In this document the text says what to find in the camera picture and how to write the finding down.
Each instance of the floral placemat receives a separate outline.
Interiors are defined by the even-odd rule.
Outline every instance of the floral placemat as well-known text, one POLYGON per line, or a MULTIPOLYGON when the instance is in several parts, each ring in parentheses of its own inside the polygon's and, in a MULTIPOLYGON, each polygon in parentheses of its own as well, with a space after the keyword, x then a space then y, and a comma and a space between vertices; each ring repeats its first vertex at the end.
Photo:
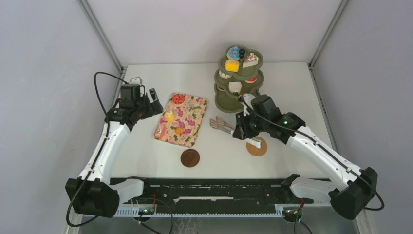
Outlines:
POLYGON ((175 119, 167 121, 165 115, 162 115, 154 134, 155 139, 191 148, 198 137, 208 103, 206 98, 173 93, 164 113, 172 111, 175 114, 175 119), (174 104, 175 95, 184 96, 185 101, 182 104, 174 104))

